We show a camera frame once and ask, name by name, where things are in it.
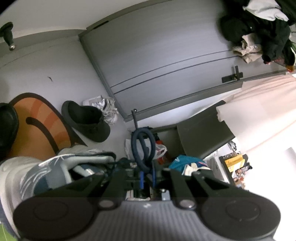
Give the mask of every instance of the white wall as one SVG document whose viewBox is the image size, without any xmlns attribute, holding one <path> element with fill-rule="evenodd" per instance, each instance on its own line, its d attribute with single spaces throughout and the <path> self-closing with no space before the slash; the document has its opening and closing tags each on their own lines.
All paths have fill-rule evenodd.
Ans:
<svg viewBox="0 0 296 241">
<path fill-rule="evenodd" d="M 0 16 L 13 22 L 13 37 L 39 32 L 86 29 L 117 11 L 145 0 L 16 0 Z"/>
<path fill-rule="evenodd" d="M 276 241 L 295 241 L 296 217 L 296 153 L 292 148 L 273 157 L 254 158 L 246 173 L 246 189 L 273 201 L 281 212 L 281 222 L 274 236 Z"/>
<path fill-rule="evenodd" d="M 66 100 L 80 104 L 98 95 L 107 96 L 78 37 L 32 45 L 0 58 L 0 102 L 9 102 L 24 92 L 43 96 L 58 111 Z M 121 158 L 125 156 L 124 139 L 130 134 L 120 116 L 103 143 L 79 136 L 89 146 L 114 151 Z"/>
<path fill-rule="evenodd" d="M 196 115 L 197 113 L 225 99 L 226 97 L 237 93 L 239 90 L 240 89 L 236 89 L 233 91 L 215 95 L 200 101 L 196 101 L 196 102 L 160 113 L 158 115 L 148 117 L 146 119 L 138 121 L 138 125 L 139 127 L 149 126 L 149 127 L 155 128 L 160 126 L 176 124 L 180 121 L 186 120 Z M 134 129 L 133 120 L 127 122 L 126 126 L 129 130 L 133 130 Z"/>
</svg>

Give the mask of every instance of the white plastic bag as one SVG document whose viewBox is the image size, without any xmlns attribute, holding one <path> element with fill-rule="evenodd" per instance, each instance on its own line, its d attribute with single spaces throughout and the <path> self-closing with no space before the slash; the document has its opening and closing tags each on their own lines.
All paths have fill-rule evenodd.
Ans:
<svg viewBox="0 0 296 241">
<path fill-rule="evenodd" d="M 144 139 L 146 146 L 149 148 L 149 155 L 150 155 L 150 151 L 151 151 L 151 143 L 149 139 Z M 140 158 L 143 160 L 144 158 L 144 152 L 140 143 L 140 140 L 137 140 L 137 149 L 138 149 L 138 153 Z M 134 160 L 135 158 L 133 157 L 133 152 L 131 150 L 131 140 L 126 139 L 125 143 L 124 143 L 124 150 L 126 152 L 126 157 L 129 160 Z M 164 145 L 161 144 L 156 144 L 156 150 L 155 150 L 155 155 L 154 155 L 154 159 L 158 159 L 160 157 L 163 157 L 165 155 L 165 153 L 167 152 L 167 148 Z"/>
</svg>

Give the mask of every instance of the curtain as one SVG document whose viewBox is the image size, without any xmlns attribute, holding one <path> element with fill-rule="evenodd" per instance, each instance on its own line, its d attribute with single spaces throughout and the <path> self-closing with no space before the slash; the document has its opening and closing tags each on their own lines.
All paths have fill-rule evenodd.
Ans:
<svg viewBox="0 0 296 241">
<path fill-rule="evenodd" d="M 242 153 L 272 154 L 287 150 L 296 140 L 296 78 L 281 75 L 244 82 L 239 93 L 217 107 L 238 138 Z"/>
</svg>

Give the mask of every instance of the shoe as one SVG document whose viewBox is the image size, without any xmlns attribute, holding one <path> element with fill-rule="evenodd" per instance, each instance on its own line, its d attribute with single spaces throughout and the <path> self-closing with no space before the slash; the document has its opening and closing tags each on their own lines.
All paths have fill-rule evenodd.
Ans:
<svg viewBox="0 0 296 241">
<path fill-rule="evenodd" d="M 111 97 L 103 98 L 103 96 L 98 96 L 92 99 L 88 99 L 82 102 L 82 105 L 94 106 L 101 110 L 104 115 L 104 120 L 109 125 L 114 125 L 118 119 L 118 110 L 115 107 L 115 100 Z"/>
<path fill-rule="evenodd" d="M 4 159 L 11 149 L 19 127 L 19 119 L 14 107 L 0 103 L 0 160 Z"/>
<path fill-rule="evenodd" d="M 62 106 L 62 116 L 70 126 L 95 142 L 103 142 L 110 135 L 110 126 L 96 107 L 66 101 Z"/>
</svg>

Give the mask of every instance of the green mat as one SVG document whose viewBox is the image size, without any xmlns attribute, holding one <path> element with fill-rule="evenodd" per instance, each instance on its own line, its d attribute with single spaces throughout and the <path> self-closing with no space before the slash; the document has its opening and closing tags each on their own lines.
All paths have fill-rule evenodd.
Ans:
<svg viewBox="0 0 296 241">
<path fill-rule="evenodd" d="M 1 241 L 16 241 L 14 237 L 12 237 L 6 229 L 0 224 L 0 240 Z"/>
</svg>

